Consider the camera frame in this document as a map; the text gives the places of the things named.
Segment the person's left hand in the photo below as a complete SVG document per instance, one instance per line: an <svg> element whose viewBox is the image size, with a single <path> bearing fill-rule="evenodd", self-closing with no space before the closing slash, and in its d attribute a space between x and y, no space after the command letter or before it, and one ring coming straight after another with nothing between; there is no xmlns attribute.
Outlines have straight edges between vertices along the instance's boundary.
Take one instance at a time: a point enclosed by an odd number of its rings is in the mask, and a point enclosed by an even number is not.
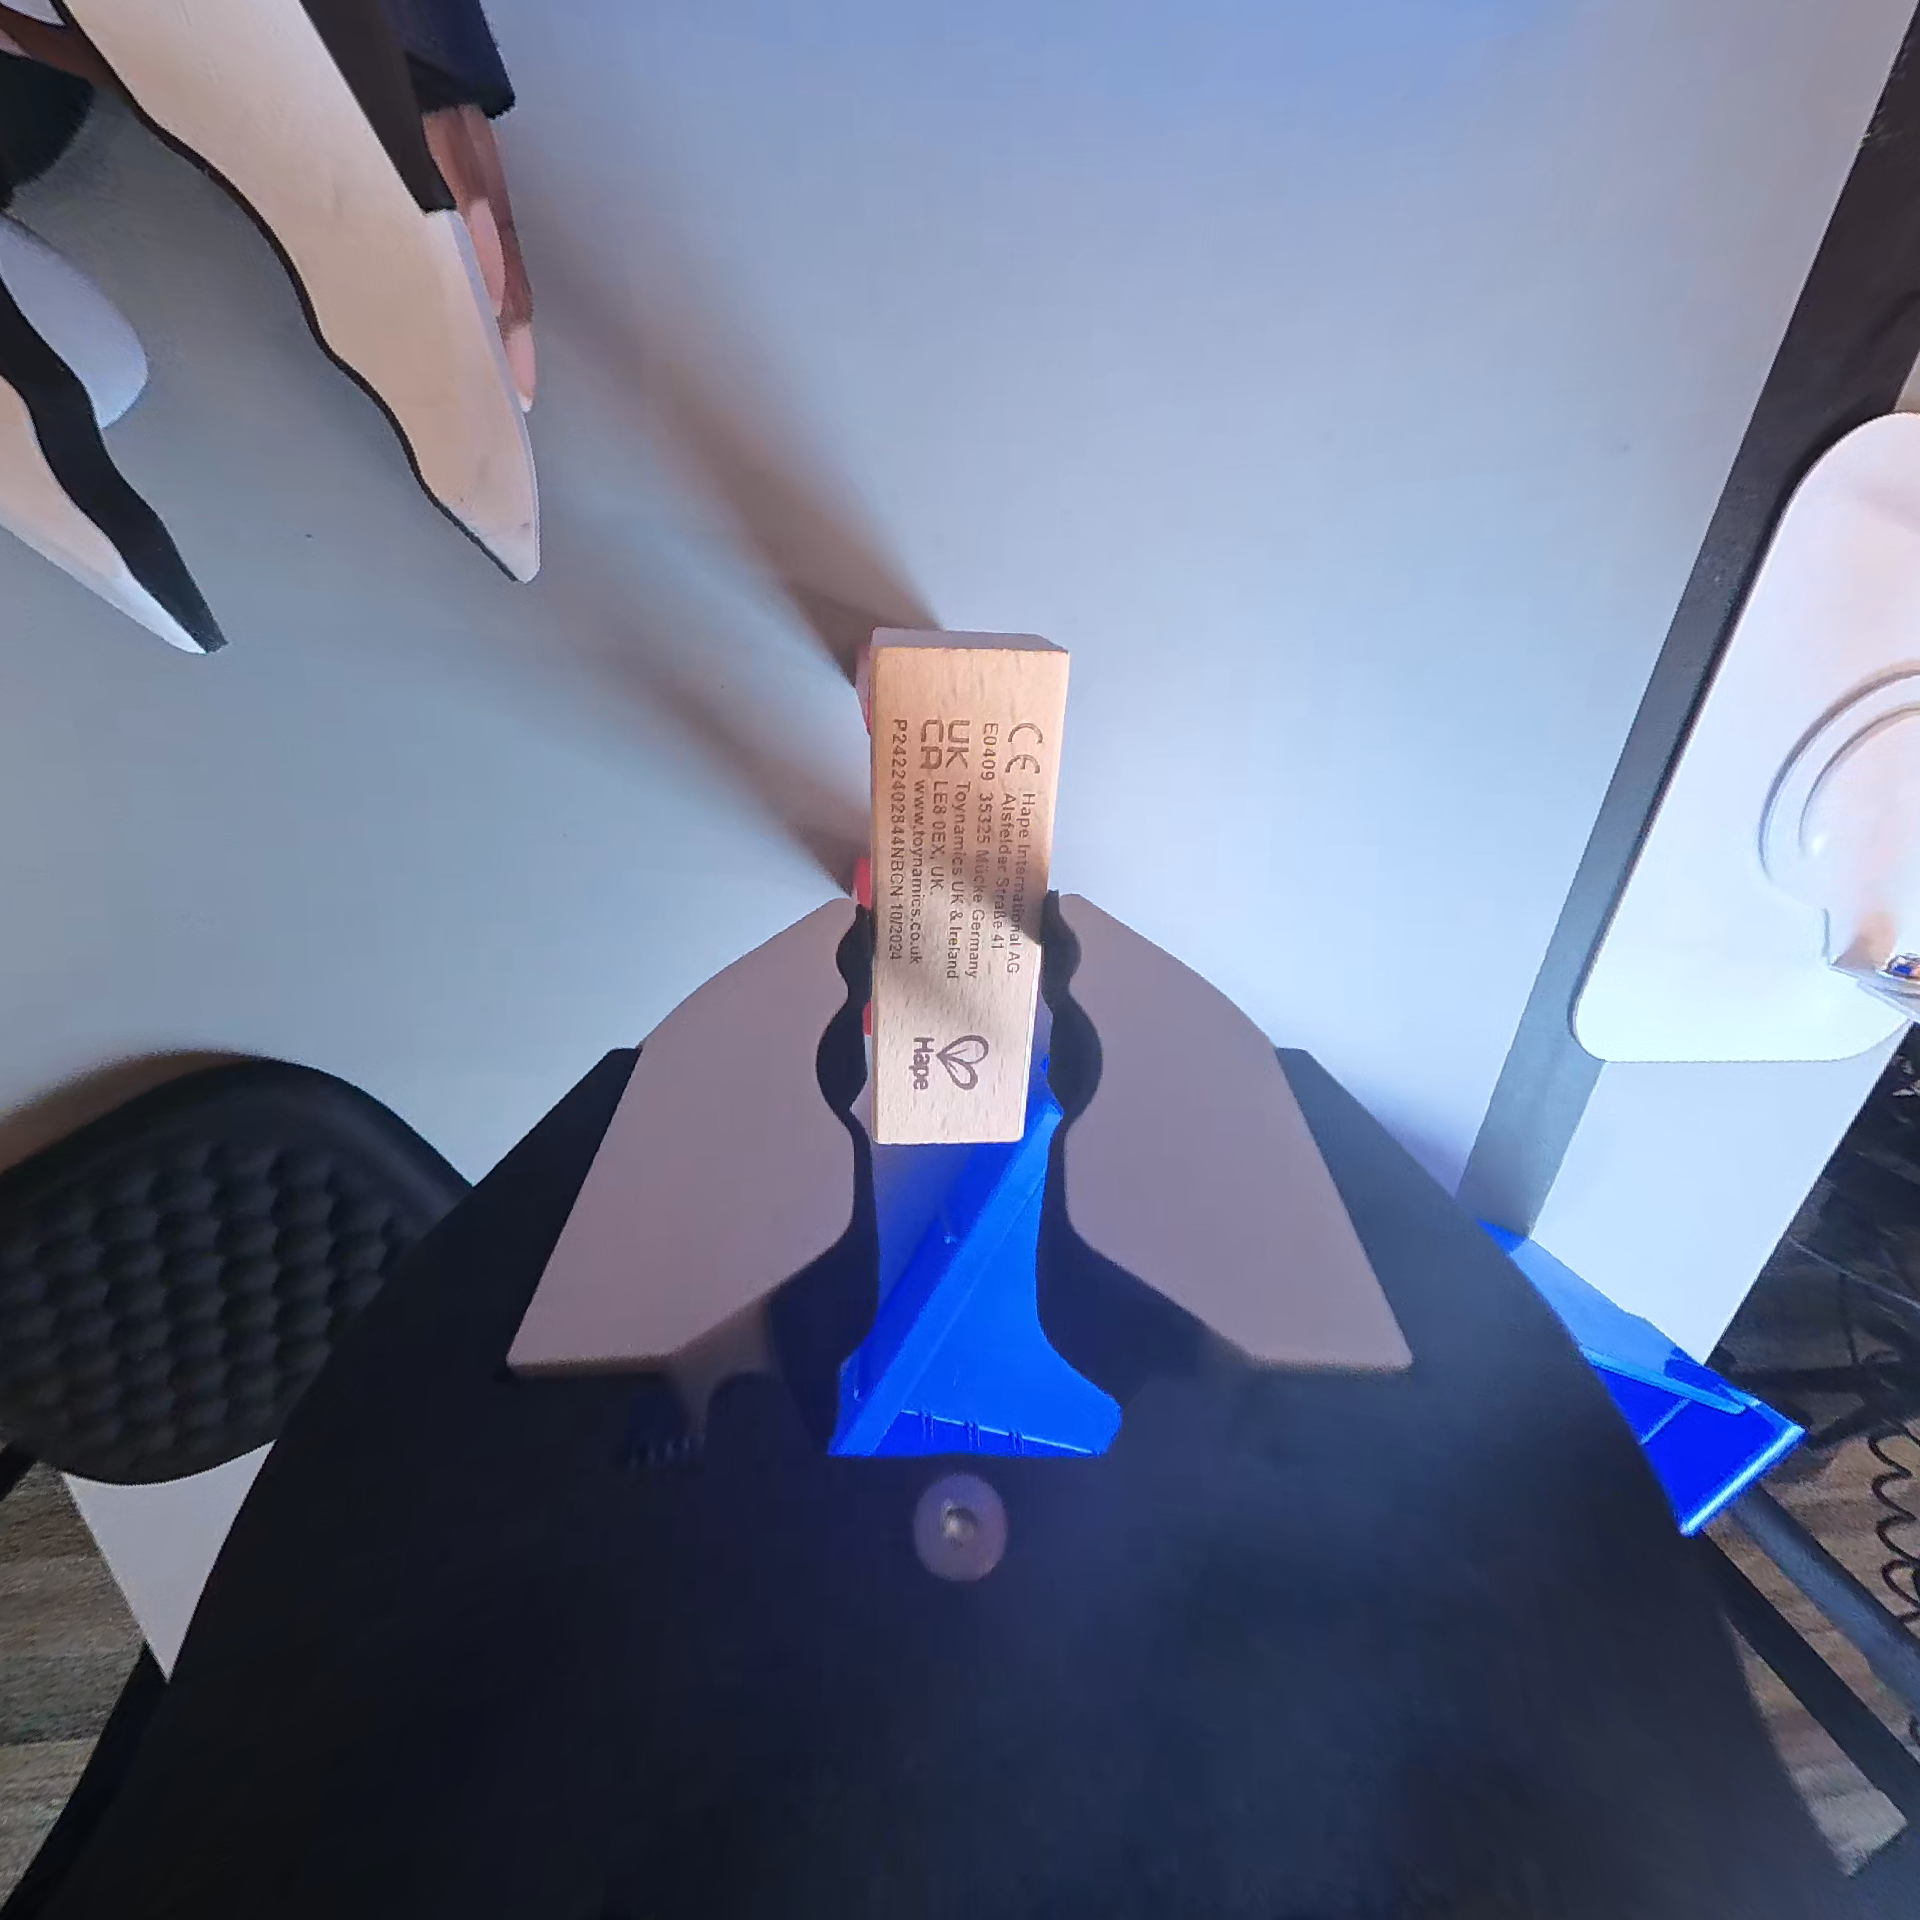
<svg viewBox="0 0 1920 1920"><path fill-rule="evenodd" d="M494 122L515 106L477 2L304 2L355 106L424 213L457 213L522 413L537 370L531 286Z"/></svg>

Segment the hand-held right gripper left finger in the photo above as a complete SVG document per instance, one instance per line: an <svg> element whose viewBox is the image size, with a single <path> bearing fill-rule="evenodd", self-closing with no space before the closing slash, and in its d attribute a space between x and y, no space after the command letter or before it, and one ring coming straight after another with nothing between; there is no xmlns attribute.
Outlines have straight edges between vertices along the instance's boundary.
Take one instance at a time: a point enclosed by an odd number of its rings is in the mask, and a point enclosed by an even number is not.
<svg viewBox="0 0 1920 1920"><path fill-rule="evenodd" d="M872 921L830 901L641 1040L512 1337L515 1375L636 1375L762 1327L836 1375L878 1311L862 1015Z"/></svg>

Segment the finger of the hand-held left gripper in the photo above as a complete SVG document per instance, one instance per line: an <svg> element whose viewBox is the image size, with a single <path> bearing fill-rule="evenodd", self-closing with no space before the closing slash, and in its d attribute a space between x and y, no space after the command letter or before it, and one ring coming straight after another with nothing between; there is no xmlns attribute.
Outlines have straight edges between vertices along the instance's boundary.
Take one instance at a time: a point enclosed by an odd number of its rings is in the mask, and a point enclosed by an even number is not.
<svg viewBox="0 0 1920 1920"><path fill-rule="evenodd" d="M533 452L467 223L382 5L75 2L131 106L259 223L309 328L394 421L422 491L518 583Z"/></svg>
<svg viewBox="0 0 1920 1920"><path fill-rule="evenodd" d="M142 397L131 325L75 266L2 220L2 520L13 539L168 646L226 636L104 432Z"/></svg>

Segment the natural wooden block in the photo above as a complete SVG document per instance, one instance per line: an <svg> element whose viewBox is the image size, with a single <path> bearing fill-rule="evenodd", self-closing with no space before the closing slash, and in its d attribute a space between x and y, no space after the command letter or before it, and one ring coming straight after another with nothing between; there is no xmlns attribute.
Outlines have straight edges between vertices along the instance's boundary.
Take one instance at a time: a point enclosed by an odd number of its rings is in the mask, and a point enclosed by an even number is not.
<svg viewBox="0 0 1920 1920"><path fill-rule="evenodd" d="M1070 655L878 628L872 1139L1019 1141L1044 963Z"/></svg>

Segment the blue plastic bin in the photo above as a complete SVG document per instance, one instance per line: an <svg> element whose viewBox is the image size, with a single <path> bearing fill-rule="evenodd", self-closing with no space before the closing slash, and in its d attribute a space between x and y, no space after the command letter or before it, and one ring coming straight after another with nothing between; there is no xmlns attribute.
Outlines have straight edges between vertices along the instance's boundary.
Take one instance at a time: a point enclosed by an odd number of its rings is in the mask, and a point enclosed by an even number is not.
<svg viewBox="0 0 1920 1920"><path fill-rule="evenodd" d="M1045 1341L1037 1249L1061 1110L1044 1082L1017 1142L976 1145L873 1329L844 1365L831 1453L1082 1459L1120 1426L1111 1400ZM1694 1361L1534 1242L1482 1232L1556 1314L1631 1431L1681 1534L1703 1530L1805 1441L1805 1428Z"/></svg>

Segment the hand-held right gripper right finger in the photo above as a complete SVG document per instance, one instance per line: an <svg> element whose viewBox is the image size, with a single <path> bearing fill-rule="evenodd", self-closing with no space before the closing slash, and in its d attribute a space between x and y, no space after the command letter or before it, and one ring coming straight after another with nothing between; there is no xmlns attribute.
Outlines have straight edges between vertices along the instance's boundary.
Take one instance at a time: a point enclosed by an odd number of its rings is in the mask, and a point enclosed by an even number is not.
<svg viewBox="0 0 1920 1920"><path fill-rule="evenodd" d="M1091 901L1047 906L1073 1240L1258 1368L1407 1372L1410 1343L1268 1034Z"/></svg>

